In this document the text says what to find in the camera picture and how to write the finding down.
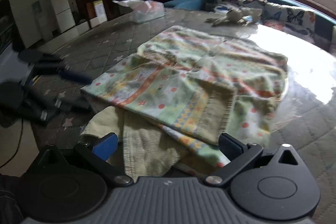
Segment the black cable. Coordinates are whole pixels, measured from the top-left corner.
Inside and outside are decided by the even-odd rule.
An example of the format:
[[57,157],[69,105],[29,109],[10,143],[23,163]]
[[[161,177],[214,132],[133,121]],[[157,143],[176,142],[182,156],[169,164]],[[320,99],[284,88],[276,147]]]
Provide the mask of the black cable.
[[20,148],[22,134],[23,134],[23,119],[21,119],[21,133],[20,133],[19,143],[17,144],[16,151],[15,151],[14,155],[8,161],[6,161],[3,165],[0,166],[0,169],[3,168],[6,164],[8,164],[16,156],[16,154],[17,154],[17,152],[19,151],[19,148]]

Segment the plastic bag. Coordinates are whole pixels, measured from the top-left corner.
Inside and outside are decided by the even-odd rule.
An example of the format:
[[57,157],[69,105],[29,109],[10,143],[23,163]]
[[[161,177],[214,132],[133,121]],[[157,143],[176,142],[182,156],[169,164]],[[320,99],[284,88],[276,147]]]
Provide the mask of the plastic bag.
[[120,6],[130,7],[133,10],[130,19],[135,23],[146,22],[166,14],[163,3],[153,0],[113,0],[113,2]]

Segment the fireplace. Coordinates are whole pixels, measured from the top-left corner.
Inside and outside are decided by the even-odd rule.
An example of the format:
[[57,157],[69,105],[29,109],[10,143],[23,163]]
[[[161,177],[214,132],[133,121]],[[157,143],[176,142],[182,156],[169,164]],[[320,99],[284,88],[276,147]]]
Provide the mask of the fireplace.
[[0,0],[0,54],[12,44],[13,50],[25,49],[11,10],[9,0]]

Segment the blue gripper pad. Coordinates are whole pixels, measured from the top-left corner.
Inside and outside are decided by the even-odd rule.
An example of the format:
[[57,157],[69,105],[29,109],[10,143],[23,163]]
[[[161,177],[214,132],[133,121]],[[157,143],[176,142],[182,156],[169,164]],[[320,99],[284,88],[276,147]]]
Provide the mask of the blue gripper pad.
[[118,148],[118,136],[111,132],[102,137],[93,146],[92,152],[101,158],[103,161],[107,161]]

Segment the butterfly pattern pillow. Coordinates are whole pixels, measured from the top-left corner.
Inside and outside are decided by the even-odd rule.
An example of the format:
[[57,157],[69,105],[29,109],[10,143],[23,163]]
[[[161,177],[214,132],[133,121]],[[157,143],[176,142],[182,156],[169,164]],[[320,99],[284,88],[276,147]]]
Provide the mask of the butterfly pattern pillow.
[[263,20],[277,20],[296,26],[296,29],[306,29],[309,33],[315,31],[315,13],[304,7],[267,3]]
[[267,0],[223,0],[226,3],[234,4],[239,7],[258,8],[264,10]]
[[215,0],[215,3],[211,5],[209,12],[223,13],[230,9],[239,8],[239,5],[234,3],[229,3],[226,0]]
[[299,25],[292,24],[289,22],[282,22],[274,19],[266,19],[263,25],[291,34],[311,44],[315,44],[314,34],[309,29],[304,29]]

